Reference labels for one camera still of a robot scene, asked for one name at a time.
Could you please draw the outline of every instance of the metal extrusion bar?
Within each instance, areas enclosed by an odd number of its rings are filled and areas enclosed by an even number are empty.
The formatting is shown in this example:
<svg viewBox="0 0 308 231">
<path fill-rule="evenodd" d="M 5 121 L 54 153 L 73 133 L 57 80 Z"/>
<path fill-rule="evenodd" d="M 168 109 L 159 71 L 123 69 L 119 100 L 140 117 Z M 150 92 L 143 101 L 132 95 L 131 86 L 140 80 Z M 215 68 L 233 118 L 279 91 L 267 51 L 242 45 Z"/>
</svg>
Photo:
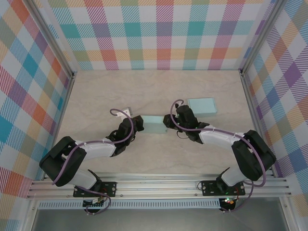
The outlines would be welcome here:
<svg viewBox="0 0 308 231">
<path fill-rule="evenodd" d="M 43 34 L 44 38 L 46 39 L 47 43 L 51 47 L 52 51 L 54 52 L 55 56 L 59 60 L 61 66 L 64 68 L 64 71 L 66 72 L 67 75 L 72 77 L 73 72 L 76 70 L 72 70 L 71 67 L 69 66 L 63 52 L 58 46 L 57 41 L 55 40 L 54 36 L 52 35 L 52 32 L 50 31 L 50 28 L 46 24 L 43 16 L 39 12 L 38 7 L 32 0 L 23 0 L 25 6 L 29 10 L 31 16 L 37 23 L 40 32 Z"/>
<path fill-rule="evenodd" d="M 68 83 L 68 89 L 67 89 L 66 97 L 65 97 L 65 100 L 64 100 L 64 104 L 63 104 L 61 114 L 60 114 L 59 122 L 57 124 L 56 130 L 55 130 L 55 133 L 54 133 L 54 136 L 53 136 L 54 139 L 53 139 L 53 142 L 52 142 L 52 146 L 54 146 L 56 144 L 57 137 L 58 137 L 58 134 L 59 134 L 59 131 L 60 131 L 60 127 L 61 127 L 61 124 L 62 124 L 62 121 L 63 121 L 63 118 L 64 118 L 64 114 L 65 114 L 65 111 L 66 111 L 66 107 L 68 105 L 69 98 L 70 98 L 71 93 L 72 93 L 74 83 L 75 83 L 75 75 L 73 76 L 72 79 L 69 80 L 69 83 Z"/>
<path fill-rule="evenodd" d="M 202 180 L 215 180 L 218 175 L 162 175 L 162 174 L 118 174 L 98 173 L 102 181 L 116 181 L 117 191 L 115 199 L 197 199 L 221 198 L 221 196 L 203 197 L 197 189 Z M 74 187 L 65 185 L 56 187 L 51 185 L 50 179 L 34 181 L 28 194 L 31 200 L 62 200 L 81 199 L 73 197 Z M 247 197 L 250 186 L 245 187 Z M 288 197 L 291 191 L 284 178 L 275 178 L 271 171 L 267 171 L 267 182 L 262 188 L 255 188 L 253 197 Z"/>
<path fill-rule="evenodd" d="M 277 0 L 275 2 L 275 5 L 273 6 L 273 10 L 270 13 L 267 21 L 265 22 L 265 25 L 263 27 L 263 30 L 261 34 L 259 35 L 254 47 L 250 51 L 247 60 L 243 66 L 242 72 L 247 73 L 249 67 L 255 60 L 259 50 L 261 49 L 264 41 L 267 39 L 268 35 L 270 34 L 270 31 L 272 30 L 277 18 L 279 17 L 281 11 L 283 10 L 284 6 L 286 5 L 288 0 Z"/>
<path fill-rule="evenodd" d="M 21 221 L 19 231 L 32 230 L 40 201 L 29 201 L 28 212 Z"/>
<path fill-rule="evenodd" d="M 263 132 L 261 130 L 261 125 L 260 125 L 259 119 L 257 117 L 257 111 L 254 107 L 254 104 L 252 102 L 252 97 L 251 97 L 250 91 L 248 89 L 248 84 L 247 84 L 244 76 L 241 74 L 241 72 L 240 72 L 240 78 L 241 78 L 244 93 L 245 93 L 245 96 L 246 96 L 246 101 L 247 101 L 247 104 L 248 104 L 248 109 L 249 109 L 249 112 L 250 112 L 251 120 L 254 124 L 254 128 L 255 128 L 256 132 L 259 133 L 259 135 L 262 137 L 262 139 L 265 140 L 264 136 L 263 136 Z"/>
</svg>

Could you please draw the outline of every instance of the marble-patterned surface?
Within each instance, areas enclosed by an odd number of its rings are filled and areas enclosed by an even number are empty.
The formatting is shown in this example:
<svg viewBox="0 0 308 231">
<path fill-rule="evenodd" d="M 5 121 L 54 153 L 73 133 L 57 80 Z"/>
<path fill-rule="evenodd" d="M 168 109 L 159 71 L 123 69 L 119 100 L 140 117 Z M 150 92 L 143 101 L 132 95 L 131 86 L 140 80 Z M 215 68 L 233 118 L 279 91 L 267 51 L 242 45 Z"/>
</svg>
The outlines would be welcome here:
<svg viewBox="0 0 308 231">
<path fill-rule="evenodd" d="M 133 116 L 169 113 L 176 99 L 214 97 L 218 113 L 199 121 L 230 130 L 253 128 L 237 71 L 80 71 L 58 139 L 101 139 L 121 122 L 111 108 L 130 106 Z M 121 173 L 220 173 L 235 164 L 232 152 L 167 134 L 137 133 L 117 157 L 85 161 L 82 169 Z"/>
</svg>

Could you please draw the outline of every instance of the light blue block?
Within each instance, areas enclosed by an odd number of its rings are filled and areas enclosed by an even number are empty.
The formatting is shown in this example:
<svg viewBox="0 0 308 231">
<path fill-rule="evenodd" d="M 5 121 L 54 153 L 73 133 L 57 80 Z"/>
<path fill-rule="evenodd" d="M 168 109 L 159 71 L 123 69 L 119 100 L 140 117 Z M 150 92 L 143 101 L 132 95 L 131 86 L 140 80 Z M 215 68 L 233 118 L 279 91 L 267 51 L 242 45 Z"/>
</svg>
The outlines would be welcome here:
<svg viewBox="0 0 308 231">
<path fill-rule="evenodd" d="M 166 133 L 167 128 L 163 123 L 163 116 L 154 116 L 154 115 L 142 115 L 143 118 L 143 127 L 142 132 L 145 133 Z"/>
<path fill-rule="evenodd" d="M 195 117 L 215 116 L 217 113 L 214 98 L 189 99 L 188 105 Z"/>
</svg>

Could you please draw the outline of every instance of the plaid fabric backdrop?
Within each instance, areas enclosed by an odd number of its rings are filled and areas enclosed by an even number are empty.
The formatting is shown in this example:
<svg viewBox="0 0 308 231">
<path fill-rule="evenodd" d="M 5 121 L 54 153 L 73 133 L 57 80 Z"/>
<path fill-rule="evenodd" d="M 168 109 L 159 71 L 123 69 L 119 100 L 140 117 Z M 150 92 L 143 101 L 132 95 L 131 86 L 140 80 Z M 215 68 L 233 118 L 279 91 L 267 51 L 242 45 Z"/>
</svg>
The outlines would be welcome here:
<svg viewBox="0 0 308 231">
<path fill-rule="evenodd" d="M 61 42 L 58 33 L 57 33 L 56 30 L 54 29 L 54 26 L 52 25 L 52 23 L 51 23 L 49 17 L 47 16 L 46 11 L 45 11 L 45 9 L 43 8 L 43 6 L 42 6 L 40 0 L 34 0 L 34 2 L 35 2 L 35 4 L 37 5 L 37 7 L 38 7 L 38 9 L 39 9 L 41 15 L 43 16 L 43 18 L 44 18 L 46 24 L 49 26 L 49 29 L 50 29 L 50 31 L 52 32 L 53 37 L 54 37 L 55 40 L 57 41 L 59 48 L 62 50 L 63 55 L 65 56 L 65 58 L 66 58 L 66 60 L 67 60 L 67 62 L 68 62 L 68 64 L 69 64 L 70 68 L 71 68 L 72 70 L 74 70 L 74 71 L 77 71 L 77 70 L 75 70 L 75 68 L 74 68 L 74 66 L 73 66 L 73 64 L 72 64 L 72 60 L 71 60 L 70 56 L 68 55 L 67 51 L 65 50 L 64 45 L 63 45 L 63 43 Z"/>
<path fill-rule="evenodd" d="M 264 0 L 48 2 L 83 70 L 220 70 L 238 69 Z"/>
<path fill-rule="evenodd" d="M 254 47 L 257 39 L 259 38 L 260 33 L 263 30 L 263 27 L 265 25 L 266 20 L 270 16 L 270 13 L 271 13 L 271 11 L 273 9 L 273 6 L 274 6 L 275 2 L 276 2 L 276 0 L 271 0 L 270 1 L 270 4 L 269 4 L 268 8 L 266 9 L 265 14 L 263 15 L 263 18 L 262 18 L 262 20 L 261 20 L 261 22 L 260 22 L 260 24 L 259 24 L 259 26 L 258 26 L 258 28 L 257 28 L 257 30 L 255 32 L 255 34 L 254 34 L 252 40 L 250 41 L 249 47 L 248 47 L 248 49 L 247 49 L 247 51 L 246 51 L 246 53 L 244 55 L 244 58 L 242 59 L 242 62 L 240 64 L 240 66 L 239 66 L 239 69 L 243 68 L 243 66 L 244 66 L 244 64 L 245 64 L 245 62 L 247 60 L 247 57 L 250 54 L 251 49 Z"/>
<path fill-rule="evenodd" d="M 308 1 L 289 0 L 247 82 L 279 172 L 308 227 Z"/>
<path fill-rule="evenodd" d="M 0 231 L 14 231 L 69 82 L 22 0 L 0 0 Z"/>
</svg>

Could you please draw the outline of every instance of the black mounting plate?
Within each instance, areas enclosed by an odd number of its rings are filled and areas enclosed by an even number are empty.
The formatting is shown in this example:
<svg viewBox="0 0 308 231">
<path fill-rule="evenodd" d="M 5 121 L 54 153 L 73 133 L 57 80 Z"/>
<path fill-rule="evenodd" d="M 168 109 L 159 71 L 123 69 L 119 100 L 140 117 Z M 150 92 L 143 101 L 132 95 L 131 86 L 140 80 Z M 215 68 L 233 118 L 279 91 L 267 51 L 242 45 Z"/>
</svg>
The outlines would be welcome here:
<svg viewBox="0 0 308 231">
<path fill-rule="evenodd" d="M 245 195 L 245 188 L 242 182 L 237 183 L 233 187 L 227 189 L 226 194 L 221 193 L 220 189 L 217 187 L 216 180 L 203 180 L 199 184 L 199 188 L 202 189 L 203 196 L 243 196 Z"/>
<path fill-rule="evenodd" d="M 102 182 L 101 193 L 105 193 L 110 197 L 116 196 L 116 182 Z M 98 194 L 85 192 L 82 189 L 75 187 L 73 197 L 100 197 Z"/>
</svg>

